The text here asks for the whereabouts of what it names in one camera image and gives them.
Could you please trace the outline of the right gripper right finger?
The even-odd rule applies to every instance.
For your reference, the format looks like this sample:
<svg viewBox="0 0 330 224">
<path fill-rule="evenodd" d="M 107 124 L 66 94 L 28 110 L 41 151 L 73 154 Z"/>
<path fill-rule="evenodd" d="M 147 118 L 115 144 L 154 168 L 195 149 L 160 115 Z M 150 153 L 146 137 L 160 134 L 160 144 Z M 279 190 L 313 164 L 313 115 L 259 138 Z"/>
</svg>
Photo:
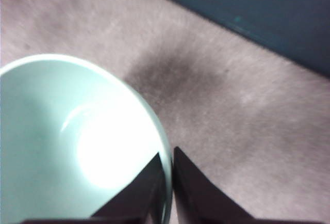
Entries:
<svg viewBox="0 0 330 224">
<path fill-rule="evenodd" d="M 173 155 L 173 189 L 180 223 L 234 223 L 255 219 L 217 188 L 180 147 L 174 148 Z"/>
</svg>

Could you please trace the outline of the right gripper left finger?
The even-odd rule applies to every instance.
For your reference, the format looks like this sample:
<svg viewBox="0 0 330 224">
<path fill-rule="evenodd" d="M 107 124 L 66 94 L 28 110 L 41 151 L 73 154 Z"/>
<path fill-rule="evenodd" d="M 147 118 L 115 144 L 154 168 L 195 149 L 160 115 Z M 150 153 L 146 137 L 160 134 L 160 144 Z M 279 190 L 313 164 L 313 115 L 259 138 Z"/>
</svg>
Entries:
<svg viewBox="0 0 330 224">
<path fill-rule="evenodd" d="M 90 218 L 91 223 L 162 223 L 163 220 L 164 171 L 159 154 Z"/>
</svg>

